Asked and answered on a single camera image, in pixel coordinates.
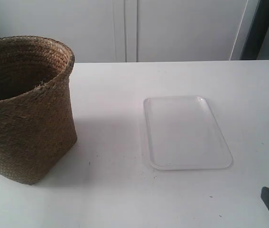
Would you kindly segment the brown woven basket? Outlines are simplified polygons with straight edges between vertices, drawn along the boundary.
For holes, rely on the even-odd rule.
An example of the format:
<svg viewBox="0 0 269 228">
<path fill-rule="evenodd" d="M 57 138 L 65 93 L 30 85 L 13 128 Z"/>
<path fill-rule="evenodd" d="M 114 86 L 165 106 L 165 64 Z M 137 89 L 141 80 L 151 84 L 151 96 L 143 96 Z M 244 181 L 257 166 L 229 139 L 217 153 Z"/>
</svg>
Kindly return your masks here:
<svg viewBox="0 0 269 228">
<path fill-rule="evenodd" d="M 43 179 L 77 141 L 69 78 L 73 51 L 51 38 L 0 38 L 0 175 Z"/>
</svg>

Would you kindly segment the white rectangular plastic tray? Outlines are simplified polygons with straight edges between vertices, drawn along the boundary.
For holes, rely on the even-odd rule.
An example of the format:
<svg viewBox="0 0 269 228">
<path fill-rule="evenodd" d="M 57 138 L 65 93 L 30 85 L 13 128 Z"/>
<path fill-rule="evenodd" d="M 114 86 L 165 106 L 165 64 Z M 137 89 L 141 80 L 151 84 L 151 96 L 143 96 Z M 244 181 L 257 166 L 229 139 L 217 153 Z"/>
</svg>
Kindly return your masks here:
<svg viewBox="0 0 269 228">
<path fill-rule="evenodd" d="M 143 102 L 150 164 L 162 171 L 225 169 L 232 154 L 201 96 L 147 98 Z"/>
</svg>

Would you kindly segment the dark vertical post background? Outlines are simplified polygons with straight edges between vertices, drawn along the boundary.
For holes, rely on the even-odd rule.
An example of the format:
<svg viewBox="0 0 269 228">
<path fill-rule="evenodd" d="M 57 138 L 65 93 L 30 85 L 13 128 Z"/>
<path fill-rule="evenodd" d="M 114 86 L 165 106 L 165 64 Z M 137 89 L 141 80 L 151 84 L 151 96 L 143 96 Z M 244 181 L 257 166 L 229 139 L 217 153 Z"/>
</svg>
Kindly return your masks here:
<svg viewBox="0 0 269 228">
<path fill-rule="evenodd" d="M 240 60 L 256 60 L 269 28 L 269 0 L 259 0 Z"/>
</svg>

